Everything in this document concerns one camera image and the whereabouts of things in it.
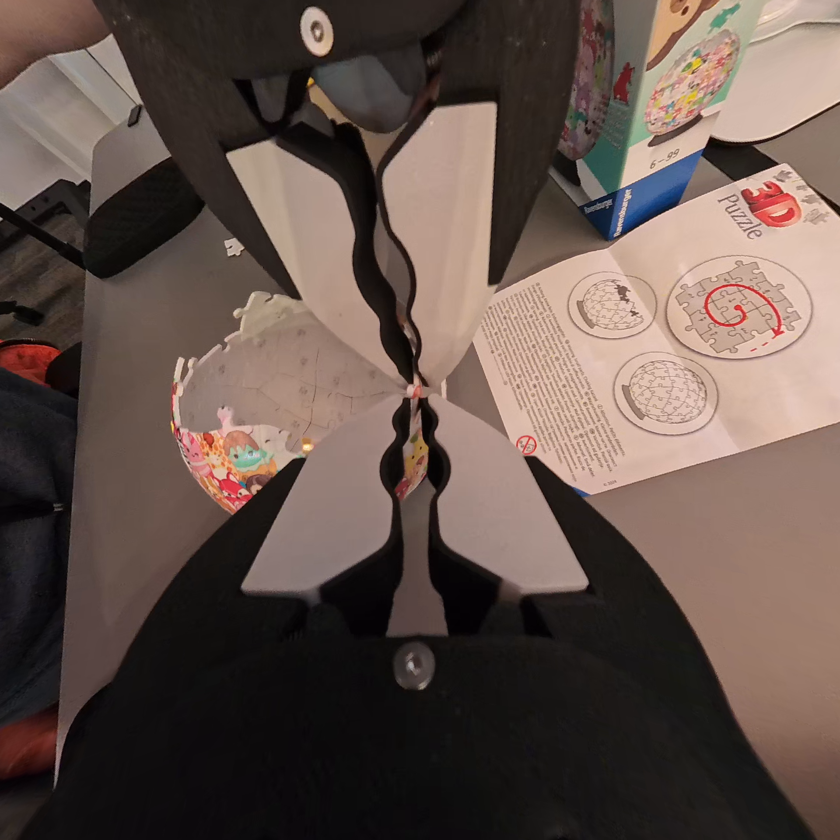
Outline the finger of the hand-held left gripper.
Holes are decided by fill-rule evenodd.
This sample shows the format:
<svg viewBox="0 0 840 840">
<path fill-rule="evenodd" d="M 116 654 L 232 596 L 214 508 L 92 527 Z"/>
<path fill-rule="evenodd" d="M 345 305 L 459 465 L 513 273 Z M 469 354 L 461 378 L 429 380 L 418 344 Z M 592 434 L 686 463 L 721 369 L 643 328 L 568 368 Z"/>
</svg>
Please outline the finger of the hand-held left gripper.
<svg viewBox="0 0 840 840">
<path fill-rule="evenodd" d="M 385 227 L 406 259 L 416 363 L 439 387 L 467 352 L 493 287 L 490 234 L 497 105 L 418 113 L 381 160 Z"/>
<path fill-rule="evenodd" d="M 422 381 L 396 292 L 375 253 L 379 194 L 362 132 L 298 122 L 226 153 L 295 294 L 399 386 Z"/>
</svg>

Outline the colourful puzzle box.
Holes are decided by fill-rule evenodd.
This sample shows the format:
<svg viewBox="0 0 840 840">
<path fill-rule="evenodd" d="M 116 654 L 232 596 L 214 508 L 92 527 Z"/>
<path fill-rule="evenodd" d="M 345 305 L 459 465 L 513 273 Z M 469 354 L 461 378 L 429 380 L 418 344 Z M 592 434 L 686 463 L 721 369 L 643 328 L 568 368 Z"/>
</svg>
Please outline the colourful puzzle box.
<svg viewBox="0 0 840 840">
<path fill-rule="evenodd" d="M 612 241 L 677 205 L 764 2 L 583 1 L 550 174 Z"/>
</svg>

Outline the black office chair base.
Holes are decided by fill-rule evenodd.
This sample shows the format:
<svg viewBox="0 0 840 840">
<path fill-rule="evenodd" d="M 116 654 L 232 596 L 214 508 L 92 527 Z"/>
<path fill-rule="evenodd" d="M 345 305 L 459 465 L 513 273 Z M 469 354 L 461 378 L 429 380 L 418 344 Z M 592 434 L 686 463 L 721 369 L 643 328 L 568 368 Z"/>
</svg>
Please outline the black office chair base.
<svg viewBox="0 0 840 840">
<path fill-rule="evenodd" d="M 90 192 L 89 181 L 58 180 L 20 206 L 17 214 L 43 234 L 82 251 Z M 2 221 L 1 302 L 15 302 L 42 317 L 32 324 L 3 313 L 2 340 L 43 340 L 61 349 L 79 342 L 85 286 L 82 267 Z"/>
</svg>

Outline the white instruction leaflet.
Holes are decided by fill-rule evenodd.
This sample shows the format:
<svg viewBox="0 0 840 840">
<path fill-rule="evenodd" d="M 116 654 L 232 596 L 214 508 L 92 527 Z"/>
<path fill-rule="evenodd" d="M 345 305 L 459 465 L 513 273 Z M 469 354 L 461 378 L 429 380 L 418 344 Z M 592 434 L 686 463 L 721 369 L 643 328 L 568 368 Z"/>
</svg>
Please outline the white instruction leaflet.
<svg viewBox="0 0 840 840">
<path fill-rule="evenodd" d="M 839 221 L 790 164 L 492 299 L 510 441 L 585 495 L 839 421 Z"/>
</svg>

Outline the person's left forearm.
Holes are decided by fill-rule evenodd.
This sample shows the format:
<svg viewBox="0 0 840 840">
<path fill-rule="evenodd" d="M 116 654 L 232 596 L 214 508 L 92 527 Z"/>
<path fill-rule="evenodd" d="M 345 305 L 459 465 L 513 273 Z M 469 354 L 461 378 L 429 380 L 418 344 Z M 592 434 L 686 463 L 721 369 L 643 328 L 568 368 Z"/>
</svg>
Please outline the person's left forearm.
<svg viewBox="0 0 840 840">
<path fill-rule="evenodd" d="M 109 35 L 91 1 L 2 1 L 1 88 L 43 58 L 88 48 Z"/>
</svg>

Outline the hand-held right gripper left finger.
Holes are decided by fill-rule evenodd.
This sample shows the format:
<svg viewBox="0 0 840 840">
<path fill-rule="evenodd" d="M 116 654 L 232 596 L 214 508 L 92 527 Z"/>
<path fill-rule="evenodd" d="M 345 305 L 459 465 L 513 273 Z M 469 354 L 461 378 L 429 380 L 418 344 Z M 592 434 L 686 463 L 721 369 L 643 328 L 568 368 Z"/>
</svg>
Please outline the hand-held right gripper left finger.
<svg viewBox="0 0 840 840">
<path fill-rule="evenodd" d="M 339 610 L 351 632 L 383 636 L 403 576 L 396 487 L 412 404 L 386 397 L 306 458 L 245 576 L 247 595 Z"/>
</svg>

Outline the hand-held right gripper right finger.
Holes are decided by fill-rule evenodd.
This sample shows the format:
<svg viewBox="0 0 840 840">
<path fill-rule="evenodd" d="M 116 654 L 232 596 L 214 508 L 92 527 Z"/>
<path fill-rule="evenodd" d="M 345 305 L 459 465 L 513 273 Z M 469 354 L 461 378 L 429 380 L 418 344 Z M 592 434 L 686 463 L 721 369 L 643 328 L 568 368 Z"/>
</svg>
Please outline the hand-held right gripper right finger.
<svg viewBox="0 0 840 840">
<path fill-rule="evenodd" d="M 527 458 L 439 395 L 420 410 L 434 488 L 428 568 L 448 634 L 477 634 L 499 602 L 585 592 L 588 578 Z"/>
</svg>

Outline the colourful puzzle ball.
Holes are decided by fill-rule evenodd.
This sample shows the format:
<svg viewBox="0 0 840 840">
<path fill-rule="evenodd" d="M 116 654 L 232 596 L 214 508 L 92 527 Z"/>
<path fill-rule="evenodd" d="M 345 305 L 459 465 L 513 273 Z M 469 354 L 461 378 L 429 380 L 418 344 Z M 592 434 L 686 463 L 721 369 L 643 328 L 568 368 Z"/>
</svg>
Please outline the colourful puzzle ball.
<svg viewBox="0 0 840 840">
<path fill-rule="evenodd" d="M 338 427 L 405 387 L 336 338 L 300 301 L 255 291 L 238 329 L 177 361 L 171 431 L 196 483 L 229 515 Z M 418 401 L 403 446 L 404 500 L 426 478 Z"/>
</svg>

